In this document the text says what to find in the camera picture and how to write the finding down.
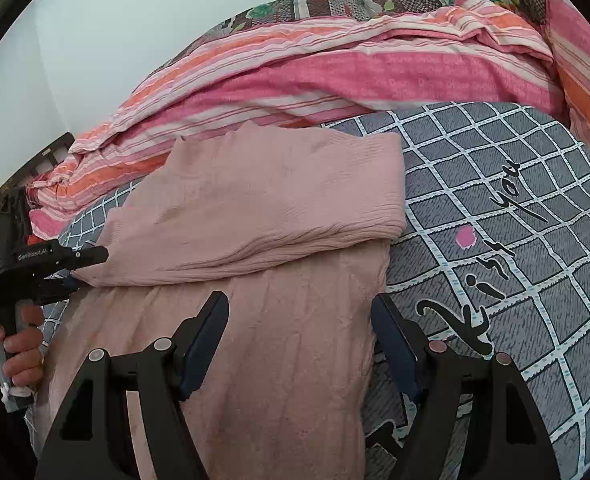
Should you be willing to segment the person's left hand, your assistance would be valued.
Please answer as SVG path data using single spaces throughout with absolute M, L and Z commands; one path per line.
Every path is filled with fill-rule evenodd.
M 3 364 L 4 374 L 16 387 L 35 387 L 43 378 L 43 358 L 40 345 L 44 323 L 42 310 L 35 304 L 23 304 L 20 309 L 26 327 L 15 335 L 6 336 L 0 324 L 0 344 L 10 357 Z

